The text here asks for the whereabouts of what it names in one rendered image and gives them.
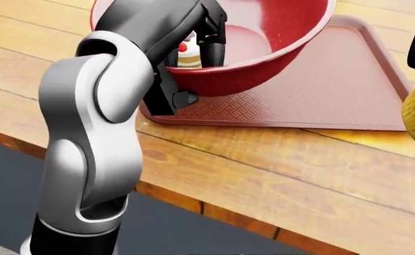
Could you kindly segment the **cake slice with strawberry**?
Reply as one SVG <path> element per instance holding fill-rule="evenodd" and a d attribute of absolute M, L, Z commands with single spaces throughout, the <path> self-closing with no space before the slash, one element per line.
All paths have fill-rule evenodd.
<path fill-rule="evenodd" d="M 180 68 L 202 67 L 201 61 L 200 61 L 200 48 L 197 44 L 195 32 L 192 32 L 178 46 L 178 67 Z"/>

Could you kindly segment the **reddish-brown plastic tray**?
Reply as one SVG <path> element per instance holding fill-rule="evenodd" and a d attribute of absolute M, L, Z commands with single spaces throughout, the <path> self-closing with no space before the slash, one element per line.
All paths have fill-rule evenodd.
<path fill-rule="evenodd" d="M 167 125 L 404 131 L 402 101 L 412 86 L 375 31 L 335 15 L 277 76 L 243 93 L 203 97 Z"/>

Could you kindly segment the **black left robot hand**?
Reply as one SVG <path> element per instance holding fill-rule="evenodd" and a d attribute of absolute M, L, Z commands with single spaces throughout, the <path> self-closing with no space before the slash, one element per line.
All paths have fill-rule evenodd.
<path fill-rule="evenodd" d="M 154 0 L 139 12 L 147 29 L 145 54 L 156 70 L 154 83 L 144 96 L 151 115 L 174 115 L 198 101 L 198 95 L 180 91 L 168 64 L 178 62 L 176 48 L 196 34 L 203 67 L 221 67 L 225 55 L 227 14 L 216 0 Z"/>

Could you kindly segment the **red speckled bowl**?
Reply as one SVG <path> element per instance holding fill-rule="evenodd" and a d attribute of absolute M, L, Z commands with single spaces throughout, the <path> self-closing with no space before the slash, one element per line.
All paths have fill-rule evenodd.
<path fill-rule="evenodd" d="M 145 53 L 147 29 L 139 12 L 154 0 L 113 0 L 93 13 L 94 30 L 130 40 Z M 336 0 L 216 0 L 227 14 L 221 67 L 170 67 L 183 91 L 217 97 L 241 93 L 287 67 L 332 17 Z"/>

